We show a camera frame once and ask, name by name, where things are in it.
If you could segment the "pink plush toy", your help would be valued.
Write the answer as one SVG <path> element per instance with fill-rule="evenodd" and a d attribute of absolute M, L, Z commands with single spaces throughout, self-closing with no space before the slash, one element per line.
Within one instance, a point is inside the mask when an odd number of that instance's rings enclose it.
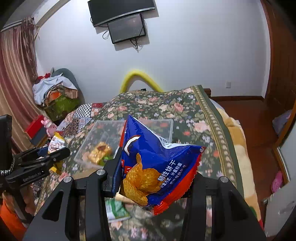
<path fill-rule="evenodd" d="M 57 126 L 48 118 L 44 117 L 43 120 L 41 120 L 41 124 L 46 129 L 46 133 L 48 135 L 48 138 L 52 138 L 55 135 L 55 132 L 57 130 Z"/>

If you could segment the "blue red biscuit bag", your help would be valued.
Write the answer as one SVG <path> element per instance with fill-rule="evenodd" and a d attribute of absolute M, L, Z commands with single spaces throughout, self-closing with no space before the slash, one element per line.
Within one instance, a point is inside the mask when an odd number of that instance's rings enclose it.
<path fill-rule="evenodd" d="M 159 215 L 190 188 L 206 148 L 170 143 L 129 115 L 119 143 L 112 190 Z"/>

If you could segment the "wall-mounted black monitor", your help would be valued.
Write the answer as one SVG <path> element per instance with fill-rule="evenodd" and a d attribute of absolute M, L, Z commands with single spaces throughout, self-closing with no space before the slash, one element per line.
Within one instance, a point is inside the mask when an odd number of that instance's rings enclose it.
<path fill-rule="evenodd" d="M 117 44 L 145 36 L 145 24 L 141 14 L 125 16 L 107 24 L 111 41 Z"/>

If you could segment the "red box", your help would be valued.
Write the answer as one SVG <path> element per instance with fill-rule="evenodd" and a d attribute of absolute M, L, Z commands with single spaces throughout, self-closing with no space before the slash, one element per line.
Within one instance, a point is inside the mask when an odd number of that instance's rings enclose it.
<path fill-rule="evenodd" d="M 27 136 L 30 139 L 32 139 L 37 134 L 37 132 L 44 126 L 42 124 L 42 121 L 43 120 L 44 120 L 44 116 L 43 115 L 39 115 L 25 129 L 25 133 L 27 134 Z"/>

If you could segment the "green white snack packet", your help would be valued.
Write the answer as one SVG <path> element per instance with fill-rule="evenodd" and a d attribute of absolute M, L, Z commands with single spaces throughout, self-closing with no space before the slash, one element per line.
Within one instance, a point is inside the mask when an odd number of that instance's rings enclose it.
<path fill-rule="evenodd" d="M 128 211 L 125 209 L 121 201 L 117 201 L 114 198 L 105 199 L 105 207 L 108 222 L 123 221 L 131 218 Z"/>

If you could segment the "clear plastic storage bin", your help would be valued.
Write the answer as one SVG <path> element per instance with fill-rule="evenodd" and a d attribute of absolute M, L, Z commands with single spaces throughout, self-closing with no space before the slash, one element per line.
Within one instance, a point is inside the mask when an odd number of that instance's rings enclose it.
<path fill-rule="evenodd" d="M 156 134 L 165 138 L 168 142 L 172 141 L 173 120 L 141 120 L 140 122 Z M 112 148 L 109 160 L 113 159 L 118 151 L 124 126 L 125 121 L 123 120 L 98 120 L 92 127 L 91 131 L 86 135 L 85 140 L 76 152 L 74 161 L 86 168 L 102 167 L 101 165 L 92 163 L 88 159 L 88 155 L 99 142 L 106 142 Z"/>

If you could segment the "patchwork quilt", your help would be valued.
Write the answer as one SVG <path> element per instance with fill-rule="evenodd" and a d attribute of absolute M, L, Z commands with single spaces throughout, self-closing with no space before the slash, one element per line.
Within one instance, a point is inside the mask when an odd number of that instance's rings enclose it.
<path fill-rule="evenodd" d="M 99 113 L 103 106 L 104 103 L 82 104 L 67 114 L 65 119 L 57 126 L 57 132 L 65 139 L 73 138 Z"/>

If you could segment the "pile of clothes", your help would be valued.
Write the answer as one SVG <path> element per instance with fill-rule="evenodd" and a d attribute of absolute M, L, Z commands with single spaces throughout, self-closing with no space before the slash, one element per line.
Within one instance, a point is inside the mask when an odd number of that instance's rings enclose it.
<path fill-rule="evenodd" d="M 62 121 L 67 114 L 84 103 L 82 91 L 74 74 L 61 68 L 42 76 L 32 87 L 35 104 L 52 121 Z"/>

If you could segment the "large black television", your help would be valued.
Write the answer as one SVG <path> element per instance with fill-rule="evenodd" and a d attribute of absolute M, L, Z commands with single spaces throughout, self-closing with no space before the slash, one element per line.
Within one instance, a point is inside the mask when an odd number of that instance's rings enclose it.
<path fill-rule="evenodd" d="M 92 0 L 88 8 L 94 27 L 142 11 L 155 9 L 152 0 Z"/>

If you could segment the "wooden door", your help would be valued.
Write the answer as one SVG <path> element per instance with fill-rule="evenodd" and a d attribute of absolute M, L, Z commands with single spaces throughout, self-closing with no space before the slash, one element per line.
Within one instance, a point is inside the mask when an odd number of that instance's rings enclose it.
<path fill-rule="evenodd" d="M 284 183 L 292 174 L 280 148 L 295 124 L 295 29 L 276 1 L 261 1 L 270 41 L 270 69 L 264 102 L 279 116 L 291 110 L 290 117 L 273 146 Z"/>

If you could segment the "striped pink curtain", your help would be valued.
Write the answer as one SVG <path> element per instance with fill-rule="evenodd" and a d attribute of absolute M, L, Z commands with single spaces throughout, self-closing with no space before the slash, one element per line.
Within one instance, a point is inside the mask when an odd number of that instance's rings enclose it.
<path fill-rule="evenodd" d="M 12 116 L 14 152 L 29 149 L 25 129 L 44 112 L 35 104 L 32 87 L 38 78 L 31 17 L 1 32 L 1 115 Z"/>

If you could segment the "yellow snack packet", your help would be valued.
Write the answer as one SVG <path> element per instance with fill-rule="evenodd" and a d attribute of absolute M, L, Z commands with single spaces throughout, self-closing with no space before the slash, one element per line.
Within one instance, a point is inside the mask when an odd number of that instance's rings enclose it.
<path fill-rule="evenodd" d="M 52 154 L 53 152 L 56 152 L 64 147 L 66 147 L 64 138 L 58 132 L 55 132 L 55 135 L 52 137 L 48 145 L 48 154 Z M 58 161 L 53 164 L 53 167 L 50 170 L 57 173 L 58 175 L 61 175 L 62 161 Z"/>

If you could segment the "yellow curved foam tube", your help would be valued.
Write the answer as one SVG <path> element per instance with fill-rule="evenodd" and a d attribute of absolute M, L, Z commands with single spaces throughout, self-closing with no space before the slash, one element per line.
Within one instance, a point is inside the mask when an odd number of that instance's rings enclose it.
<path fill-rule="evenodd" d="M 128 92 L 135 82 L 141 82 L 142 86 L 154 92 L 164 92 L 164 90 L 146 73 L 140 70 L 129 71 L 121 83 L 119 93 Z"/>

